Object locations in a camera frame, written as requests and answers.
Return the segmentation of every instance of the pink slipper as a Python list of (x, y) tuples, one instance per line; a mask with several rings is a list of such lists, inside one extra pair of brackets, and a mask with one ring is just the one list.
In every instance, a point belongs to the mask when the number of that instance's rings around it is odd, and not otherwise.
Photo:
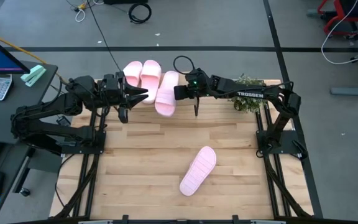
[(140, 79), (142, 80), (142, 88), (148, 90), (146, 94), (149, 95), (143, 100), (143, 103), (154, 103), (155, 96), (157, 94), (158, 86), (161, 78), (161, 67), (154, 60), (147, 60), (143, 64), (142, 72), (140, 73)]
[(160, 88), (155, 97), (155, 110), (162, 116), (171, 117), (175, 112), (177, 101), (173, 87), (179, 83), (179, 74), (177, 72), (166, 72)]
[(131, 62), (122, 71), (125, 74), (128, 84), (137, 87), (139, 84), (140, 72), (142, 71), (142, 62)]
[(180, 183), (180, 192), (186, 196), (193, 195), (216, 165), (216, 154), (208, 146), (203, 147), (191, 163), (186, 176)]

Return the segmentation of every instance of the potted plant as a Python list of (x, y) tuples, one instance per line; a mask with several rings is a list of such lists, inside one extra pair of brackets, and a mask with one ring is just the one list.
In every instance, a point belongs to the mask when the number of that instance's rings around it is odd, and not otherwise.
[[(239, 79), (236, 80), (236, 83), (248, 84), (248, 85), (262, 85), (263, 80), (256, 80), (249, 78), (242, 74)], [(248, 112), (256, 112), (262, 103), (265, 103), (263, 99), (249, 98), (244, 96), (235, 96), (231, 98), (229, 101), (233, 102), (234, 109), (238, 111)]]

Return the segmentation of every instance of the red chair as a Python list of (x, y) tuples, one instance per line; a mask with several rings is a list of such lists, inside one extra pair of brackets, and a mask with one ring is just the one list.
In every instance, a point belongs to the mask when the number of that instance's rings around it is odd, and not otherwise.
[[(321, 9), (327, 2), (328, 0), (323, 0), (317, 12), (321, 15), (320, 18), (327, 22), (324, 32), (329, 34), (331, 29), (349, 13), (356, 0), (334, 0), (335, 11), (324, 12)], [(332, 35), (345, 35), (347, 39), (358, 40), (358, 25), (356, 22), (358, 22), (358, 2), (349, 16), (332, 32)]]

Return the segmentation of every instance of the wooden table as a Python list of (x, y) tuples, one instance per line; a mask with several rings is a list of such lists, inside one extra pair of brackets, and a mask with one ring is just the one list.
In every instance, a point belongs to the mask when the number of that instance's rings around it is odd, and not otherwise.
[[(280, 80), (265, 82), (271, 85)], [(181, 76), (180, 85), (185, 83)], [(195, 117), (193, 103), (193, 100), (178, 101), (171, 118), (157, 114), (154, 105), (140, 103), (129, 112), (128, 124), (121, 124), (117, 113), (110, 112), (106, 119), (105, 151), (99, 160), (92, 219), (121, 219), (122, 215), (142, 220), (230, 220), (232, 215), (240, 219), (273, 218), (264, 162), (255, 156), (255, 114), (236, 111), (227, 100), (202, 98), (199, 115)], [(278, 112), (272, 105), (270, 111), (274, 122)], [(88, 125), (90, 116), (91, 112), (84, 110), (73, 118), (72, 126)], [(262, 117), (266, 129), (263, 110)], [(203, 146), (215, 150), (217, 164), (198, 191), (186, 197), (180, 193), (179, 183)], [(60, 172), (57, 187), (65, 203), (77, 188), (82, 157), (75, 155)], [(289, 155), (280, 158), (288, 190), (312, 214), (301, 162)], [(80, 214), (85, 209), (87, 192), (83, 195)], [(283, 214), (277, 188), (276, 194)], [(61, 209), (55, 195), (50, 215)]]

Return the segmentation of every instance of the black desk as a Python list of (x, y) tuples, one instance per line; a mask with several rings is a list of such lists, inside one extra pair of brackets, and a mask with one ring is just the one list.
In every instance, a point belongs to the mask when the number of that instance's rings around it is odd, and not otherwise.
[[(39, 63), (26, 62), (22, 63), (27, 68), (33, 68)], [(20, 79), (21, 75), (12, 75), (13, 86), (9, 90), (5, 100), (0, 101), (0, 142), (15, 144), (17, 139), (13, 138), (11, 133), (11, 115), (16, 109), (24, 105), (35, 105), (39, 103), (45, 95), (53, 76), (57, 71), (56, 65), (42, 65), (47, 71), (32, 86), (28, 87)]]
[[(32, 68), (39, 63), (25, 62), (23, 64)], [(14, 86), (9, 90), (9, 94), (4, 101), (0, 101), (0, 142), (3, 144), (0, 148), (0, 171), (5, 173), (5, 181), (0, 197), (0, 209), (12, 188), (12, 185), (19, 173), (24, 160), (30, 149), (27, 145), (17, 143), (11, 134), (11, 114), (16, 112), (16, 108), (24, 105), (34, 105), (39, 103), (44, 97), (53, 76), (57, 71), (55, 65), (42, 65), (47, 71), (32, 86), (28, 87), (20, 79), (20, 75), (13, 75)]]

